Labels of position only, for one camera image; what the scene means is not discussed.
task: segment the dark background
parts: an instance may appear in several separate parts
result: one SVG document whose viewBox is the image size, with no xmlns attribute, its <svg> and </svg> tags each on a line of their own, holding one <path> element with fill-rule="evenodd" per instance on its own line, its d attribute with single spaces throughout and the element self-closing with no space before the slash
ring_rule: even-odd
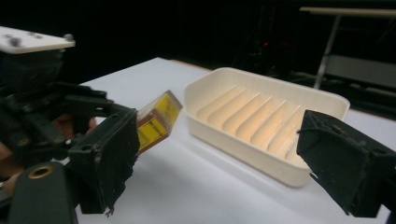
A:
<svg viewBox="0 0 396 224">
<path fill-rule="evenodd" d="M 81 83 L 155 57 L 294 80 L 294 74 L 318 71 L 333 22 L 332 16 L 307 15 L 300 7 L 396 8 L 396 4 L 392 0 L 139 4 L 14 0 L 0 1 L 0 25 L 46 35 L 72 34 L 77 44 L 64 53 L 62 81 Z M 396 63 L 395 24 L 391 19 L 344 18 L 333 53 Z M 301 84 L 312 85 L 312 80 Z M 351 93 L 338 86 L 328 90 L 341 89 L 352 106 L 396 117 L 394 98 L 380 107 L 371 102 L 360 105 L 362 97 L 367 98 L 361 90 Z"/>
</svg>

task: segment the white plastic tray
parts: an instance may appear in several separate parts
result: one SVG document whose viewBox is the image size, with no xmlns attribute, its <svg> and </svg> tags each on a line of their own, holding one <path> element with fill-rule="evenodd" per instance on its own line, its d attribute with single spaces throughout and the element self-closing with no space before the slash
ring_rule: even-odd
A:
<svg viewBox="0 0 396 224">
<path fill-rule="evenodd" d="M 219 68 L 185 88 L 190 133 L 290 186 L 305 186 L 296 154 L 306 109 L 343 120 L 344 97 L 233 68 Z"/>
</svg>

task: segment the table surface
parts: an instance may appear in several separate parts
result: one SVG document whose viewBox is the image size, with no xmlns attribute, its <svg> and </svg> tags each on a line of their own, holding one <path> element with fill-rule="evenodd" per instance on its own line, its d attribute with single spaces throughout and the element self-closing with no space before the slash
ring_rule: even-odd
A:
<svg viewBox="0 0 396 224">
<path fill-rule="evenodd" d="M 142 108 L 167 90 L 184 104 L 184 88 L 210 71 L 154 58 L 83 83 L 107 91 L 117 104 Z M 396 148 L 396 122 L 349 110 L 345 122 Z M 182 110 L 171 135 L 138 158 L 114 215 L 85 215 L 86 223 L 386 223 L 347 216 L 314 180 L 293 189 L 190 135 Z"/>
</svg>

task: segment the screw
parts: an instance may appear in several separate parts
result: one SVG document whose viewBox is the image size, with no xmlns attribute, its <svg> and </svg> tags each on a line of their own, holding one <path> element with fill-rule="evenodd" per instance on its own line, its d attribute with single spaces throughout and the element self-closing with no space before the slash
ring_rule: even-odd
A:
<svg viewBox="0 0 396 224">
<path fill-rule="evenodd" d="M 17 37 L 12 37 L 9 39 L 9 44 L 12 47 L 18 47 L 21 44 L 21 39 Z"/>
<path fill-rule="evenodd" d="M 74 37 L 70 34 L 64 35 L 64 39 L 66 39 L 67 41 L 73 41 Z"/>
</svg>

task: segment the black plastic part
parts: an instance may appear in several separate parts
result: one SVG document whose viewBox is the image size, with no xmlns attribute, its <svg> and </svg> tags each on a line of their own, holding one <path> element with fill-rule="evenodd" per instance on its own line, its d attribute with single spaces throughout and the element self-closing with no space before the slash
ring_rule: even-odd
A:
<svg viewBox="0 0 396 224">
<path fill-rule="evenodd" d="M 26 169 L 18 177 L 7 224 L 78 223 L 64 167 L 56 161 Z"/>
<path fill-rule="evenodd" d="M 311 176 L 354 217 L 376 217 L 396 153 L 332 116 L 306 110 L 297 153 Z"/>
<path fill-rule="evenodd" d="M 124 107 L 102 121 L 81 142 L 69 149 L 71 171 L 77 174 L 83 214 L 114 210 L 116 200 L 132 175 L 140 147 L 135 109 Z"/>
<path fill-rule="evenodd" d="M 56 80 L 63 65 L 61 59 L 59 50 L 5 54 L 0 67 L 0 81 L 15 92 L 43 88 Z"/>
</svg>

